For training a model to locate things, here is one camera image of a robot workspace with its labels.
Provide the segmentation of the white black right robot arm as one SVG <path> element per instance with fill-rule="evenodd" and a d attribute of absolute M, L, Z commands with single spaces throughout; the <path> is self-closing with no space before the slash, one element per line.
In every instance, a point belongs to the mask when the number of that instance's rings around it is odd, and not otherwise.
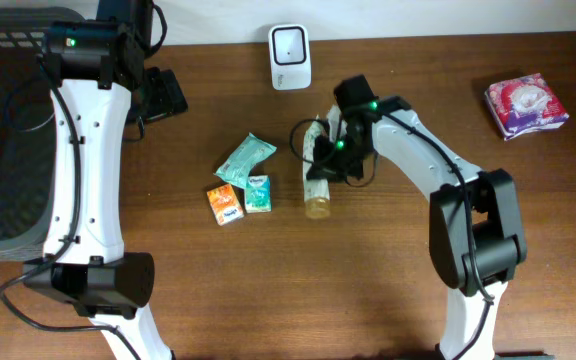
<path fill-rule="evenodd" d="M 450 150 L 400 96 L 376 96 L 357 75 L 333 90 L 336 124 L 303 160 L 308 180 L 364 176 L 369 155 L 397 166 L 429 203 L 429 254 L 447 287 L 441 359 L 494 359 L 500 300 L 526 260 L 516 186 L 503 169 L 485 171 Z"/>

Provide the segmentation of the white conditioner tube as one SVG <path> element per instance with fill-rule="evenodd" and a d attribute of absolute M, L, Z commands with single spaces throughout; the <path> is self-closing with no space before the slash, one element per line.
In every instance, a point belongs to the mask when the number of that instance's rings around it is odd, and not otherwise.
<path fill-rule="evenodd" d="M 320 220 L 330 216 L 330 194 L 328 181 L 324 179 L 309 180 L 307 174 L 313 170 L 315 140 L 324 134 L 324 126 L 316 118 L 306 129 L 303 136 L 302 179 L 304 190 L 305 215 L 312 220 Z"/>

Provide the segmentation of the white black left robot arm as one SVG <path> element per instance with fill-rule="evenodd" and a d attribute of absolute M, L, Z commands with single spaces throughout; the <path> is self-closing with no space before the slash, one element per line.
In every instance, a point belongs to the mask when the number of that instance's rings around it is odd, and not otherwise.
<path fill-rule="evenodd" d="M 154 259 L 125 249 L 119 219 L 125 126 L 187 108 L 173 73 L 144 65 L 162 19 L 151 1 L 102 1 L 92 20 L 55 22 L 38 58 L 56 121 L 54 198 L 43 253 L 21 280 L 73 307 L 119 359 L 174 355 L 149 306 Z"/>

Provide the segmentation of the red purple tissue pack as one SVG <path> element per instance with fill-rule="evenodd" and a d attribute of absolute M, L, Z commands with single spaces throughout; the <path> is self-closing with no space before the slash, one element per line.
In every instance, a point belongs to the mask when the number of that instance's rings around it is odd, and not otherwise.
<path fill-rule="evenodd" d="M 541 73 L 493 83 L 484 97 L 504 141 L 558 129 L 570 118 Z"/>

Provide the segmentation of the teal Kleenex tissue pack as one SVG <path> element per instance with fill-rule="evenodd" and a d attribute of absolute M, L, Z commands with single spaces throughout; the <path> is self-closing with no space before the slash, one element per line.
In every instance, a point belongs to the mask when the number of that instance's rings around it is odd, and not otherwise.
<path fill-rule="evenodd" d="M 249 176 L 244 192 L 245 209 L 248 213 L 272 211 L 270 179 L 267 175 Z"/>

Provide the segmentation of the orange tissue pack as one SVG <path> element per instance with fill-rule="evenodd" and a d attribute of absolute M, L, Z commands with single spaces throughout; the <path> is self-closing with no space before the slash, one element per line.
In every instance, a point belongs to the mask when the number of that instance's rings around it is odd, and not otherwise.
<path fill-rule="evenodd" d="M 244 217 L 244 210 L 231 184 L 209 190 L 207 198 L 218 225 L 224 226 Z"/>

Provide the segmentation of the teal wet wipes pack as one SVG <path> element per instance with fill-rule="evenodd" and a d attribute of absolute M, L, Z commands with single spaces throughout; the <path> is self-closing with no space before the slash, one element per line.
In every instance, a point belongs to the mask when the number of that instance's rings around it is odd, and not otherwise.
<path fill-rule="evenodd" d="M 232 186 L 244 189 L 252 169 L 273 155 L 277 147 L 252 133 L 217 168 L 215 175 Z"/>

